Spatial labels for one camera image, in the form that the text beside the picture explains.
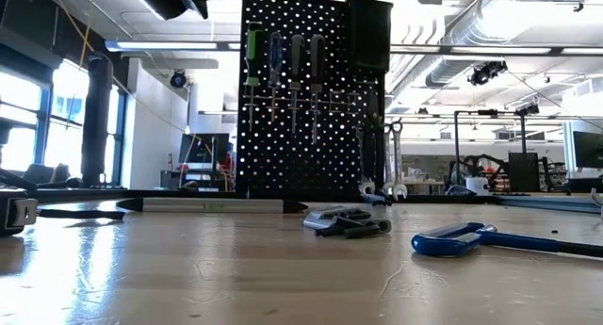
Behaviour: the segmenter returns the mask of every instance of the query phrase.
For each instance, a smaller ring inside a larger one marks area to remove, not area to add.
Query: pegboard
[[[356,126],[367,114],[372,91],[383,98],[383,76],[352,74],[346,56],[345,4],[329,0],[243,0],[239,78],[236,192],[249,197],[305,201],[355,201],[361,180]],[[260,86],[244,86],[247,78],[245,41],[249,22],[264,28]],[[276,89],[274,122],[269,87],[269,35],[283,36],[281,85]],[[301,90],[297,93],[296,129],[292,131],[291,37],[302,34]],[[310,40],[325,39],[323,91],[318,97],[318,136],[313,144],[314,106],[310,91]],[[250,121],[250,108],[253,120]]]

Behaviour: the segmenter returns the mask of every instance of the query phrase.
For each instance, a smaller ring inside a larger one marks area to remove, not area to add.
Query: black storage bin
[[[376,0],[347,0],[349,62],[354,70],[389,71],[391,10]]]

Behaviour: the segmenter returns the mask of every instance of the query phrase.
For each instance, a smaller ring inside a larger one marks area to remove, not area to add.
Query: monitor
[[[576,167],[603,169],[603,134],[574,132]]]
[[[211,153],[207,151],[212,149],[212,139],[216,137],[218,142],[218,162],[221,164],[226,163],[226,154],[228,153],[228,139],[230,135],[228,133],[199,133],[193,135],[182,135],[182,142],[180,144],[180,156],[179,162],[184,163],[211,163]]]

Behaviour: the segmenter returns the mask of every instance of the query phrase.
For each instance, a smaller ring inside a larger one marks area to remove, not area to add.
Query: combination wrench
[[[383,136],[385,141],[385,184],[383,184],[383,193],[385,195],[389,195],[389,190],[394,188],[394,173],[392,172],[392,155],[390,152],[389,142],[391,140],[392,135],[392,125],[387,124],[383,128]]]
[[[396,181],[394,182],[394,188],[392,190],[395,201],[398,201],[399,192],[401,192],[404,199],[408,196],[408,188],[404,185],[402,179],[402,147],[400,145],[402,128],[403,125],[401,122],[393,122],[391,124],[391,129],[394,133],[394,165],[396,167]]]

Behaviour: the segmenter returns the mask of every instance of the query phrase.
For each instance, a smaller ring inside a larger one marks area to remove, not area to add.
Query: workbench surface
[[[597,215],[432,204],[381,214],[392,234],[358,240],[316,238],[301,215],[40,219],[0,239],[0,323],[601,324],[601,260],[485,247],[437,259],[410,245],[463,221],[603,244]]]

